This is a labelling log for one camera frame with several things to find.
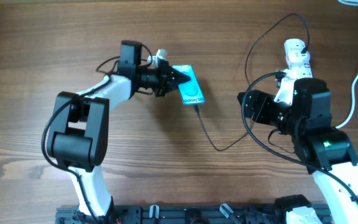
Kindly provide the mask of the blue Galaxy S25 smartphone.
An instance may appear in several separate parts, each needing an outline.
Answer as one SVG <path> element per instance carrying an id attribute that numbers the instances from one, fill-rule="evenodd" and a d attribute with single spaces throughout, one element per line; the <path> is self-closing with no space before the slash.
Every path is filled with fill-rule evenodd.
<path id="1" fill-rule="evenodd" d="M 197 77 L 191 65 L 174 65 L 174 69 L 190 77 L 190 81 L 179 84 L 178 89 L 184 105 L 198 105 L 205 103 Z"/>

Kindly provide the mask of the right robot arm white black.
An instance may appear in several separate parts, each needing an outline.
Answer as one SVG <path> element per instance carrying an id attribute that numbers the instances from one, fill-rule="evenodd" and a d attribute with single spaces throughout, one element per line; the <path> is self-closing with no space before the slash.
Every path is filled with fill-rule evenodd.
<path id="1" fill-rule="evenodd" d="M 358 223 L 358 157 L 349 136 L 331 125 L 331 92 L 326 82 L 299 79 L 292 96 L 289 105 L 276 103 L 273 95 L 249 87 L 237 99 L 243 119 L 291 136 L 297 158 L 274 151 L 255 135 L 252 139 L 266 151 L 307 168 L 335 223 Z"/>

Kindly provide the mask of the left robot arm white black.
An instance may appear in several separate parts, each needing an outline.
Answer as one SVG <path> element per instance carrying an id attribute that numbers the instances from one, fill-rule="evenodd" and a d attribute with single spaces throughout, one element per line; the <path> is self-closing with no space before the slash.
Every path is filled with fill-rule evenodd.
<path id="1" fill-rule="evenodd" d="M 106 188 L 101 164 L 108 146 L 109 112 L 147 89 L 157 97 L 178 89 L 191 78 L 162 57 L 142 58 L 146 46 L 123 40 L 121 53 L 102 81 L 78 93 L 60 92 L 45 125 L 41 151 L 53 167 L 68 173 L 80 201 L 84 223 L 114 223 L 118 219 Z"/>

